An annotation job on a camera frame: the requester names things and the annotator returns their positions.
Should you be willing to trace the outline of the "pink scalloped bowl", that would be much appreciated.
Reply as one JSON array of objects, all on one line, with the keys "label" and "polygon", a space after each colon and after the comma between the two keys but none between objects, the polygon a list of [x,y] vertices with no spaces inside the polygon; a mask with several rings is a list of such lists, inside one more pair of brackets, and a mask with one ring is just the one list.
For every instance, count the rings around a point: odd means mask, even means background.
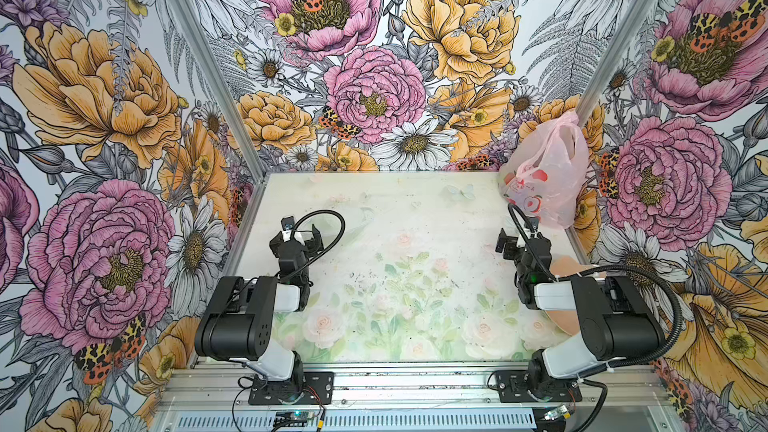
[{"label": "pink scalloped bowl", "polygon": [[536,301],[547,316],[569,336],[580,332],[573,287],[566,278],[577,275],[592,276],[593,264],[581,264],[571,257],[556,255],[550,266],[551,273],[559,278],[557,284],[544,285],[543,302]]}]

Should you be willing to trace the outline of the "pink plastic bag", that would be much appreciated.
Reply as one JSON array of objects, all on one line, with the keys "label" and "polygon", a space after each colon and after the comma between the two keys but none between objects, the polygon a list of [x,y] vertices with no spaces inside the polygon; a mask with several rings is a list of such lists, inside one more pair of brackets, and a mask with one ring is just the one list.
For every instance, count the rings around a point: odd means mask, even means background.
[{"label": "pink plastic bag", "polygon": [[504,199],[546,227],[573,225],[590,149],[573,112],[537,126],[498,171]]}]

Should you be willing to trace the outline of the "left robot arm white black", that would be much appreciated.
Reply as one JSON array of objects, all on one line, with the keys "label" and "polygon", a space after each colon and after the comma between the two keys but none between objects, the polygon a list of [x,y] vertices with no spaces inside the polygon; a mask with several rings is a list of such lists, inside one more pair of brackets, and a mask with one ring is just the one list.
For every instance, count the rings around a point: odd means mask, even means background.
[{"label": "left robot arm white black", "polygon": [[198,325],[198,356],[234,363],[253,373],[249,403],[292,404],[309,392],[300,355],[272,338],[274,316],[303,311],[312,282],[308,264],[324,251],[321,232],[300,230],[292,217],[269,242],[275,276],[221,278]]}]

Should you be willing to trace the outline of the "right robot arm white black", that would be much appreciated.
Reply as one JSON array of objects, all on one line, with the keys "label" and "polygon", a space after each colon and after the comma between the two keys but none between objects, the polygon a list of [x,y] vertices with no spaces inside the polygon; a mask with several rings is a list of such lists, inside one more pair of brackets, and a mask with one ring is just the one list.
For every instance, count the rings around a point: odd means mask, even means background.
[{"label": "right robot arm white black", "polygon": [[538,401],[566,398],[580,379],[650,362],[664,353],[671,337],[631,280],[633,275],[644,277],[644,270],[618,264],[558,277],[551,270],[551,241],[515,208],[510,215],[517,232],[509,235],[501,230],[496,251],[515,265],[520,303],[534,311],[571,311],[578,332],[534,352],[525,373],[501,378],[501,386],[521,387]]}]

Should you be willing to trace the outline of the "right circuit board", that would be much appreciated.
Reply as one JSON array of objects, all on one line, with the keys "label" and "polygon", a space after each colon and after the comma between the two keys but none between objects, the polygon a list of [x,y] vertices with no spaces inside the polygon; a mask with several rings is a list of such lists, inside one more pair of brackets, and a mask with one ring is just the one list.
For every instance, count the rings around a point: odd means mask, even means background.
[{"label": "right circuit board", "polygon": [[560,419],[567,420],[570,416],[571,414],[569,408],[566,405],[560,405],[546,411],[542,416],[542,419],[544,421],[557,421]]}]

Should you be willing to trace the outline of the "circuit board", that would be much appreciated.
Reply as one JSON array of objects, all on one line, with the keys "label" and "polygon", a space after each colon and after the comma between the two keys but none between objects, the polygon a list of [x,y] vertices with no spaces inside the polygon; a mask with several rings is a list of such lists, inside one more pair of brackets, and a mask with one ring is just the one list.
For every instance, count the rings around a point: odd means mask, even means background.
[{"label": "circuit board", "polygon": [[560,405],[546,411],[542,416],[542,419],[544,421],[557,421],[560,419],[567,420],[570,416],[571,414],[569,408],[566,405]]},{"label": "circuit board", "polygon": [[315,418],[314,414],[307,411],[286,411],[275,414],[272,427],[305,427]]}]

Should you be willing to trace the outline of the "left circuit board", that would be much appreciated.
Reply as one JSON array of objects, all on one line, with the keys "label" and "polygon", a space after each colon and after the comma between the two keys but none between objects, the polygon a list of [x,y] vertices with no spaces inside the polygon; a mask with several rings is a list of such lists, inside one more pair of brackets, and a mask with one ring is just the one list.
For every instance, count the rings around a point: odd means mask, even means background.
[{"label": "left circuit board", "polygon": [[286,411],[275,414],[272,427],[305,427],[315,418],[314,414],[307,411]]}]

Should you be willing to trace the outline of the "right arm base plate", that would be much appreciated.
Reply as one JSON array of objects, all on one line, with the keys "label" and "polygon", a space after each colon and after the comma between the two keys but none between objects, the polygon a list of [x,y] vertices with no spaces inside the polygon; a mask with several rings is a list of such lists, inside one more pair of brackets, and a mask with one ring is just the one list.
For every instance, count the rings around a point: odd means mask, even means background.
[{"label": "right arm base plate", "polygon": [[488,377],[487,386],[497,392],[502,403],[582,401],[581,391],[575,381],[548,376],[537,379],[519,369],[494,371]]}]

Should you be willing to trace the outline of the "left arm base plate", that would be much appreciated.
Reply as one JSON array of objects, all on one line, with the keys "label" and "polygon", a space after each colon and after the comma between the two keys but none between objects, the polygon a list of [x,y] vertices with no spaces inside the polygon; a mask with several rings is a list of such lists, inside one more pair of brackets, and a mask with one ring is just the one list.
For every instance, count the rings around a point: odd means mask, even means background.
[{"label": "left arm base plate", "polygon": [[332,372],[304,372],[285,381],[259,381],[251,387],[251,406],[330,405],[334,392]]}]

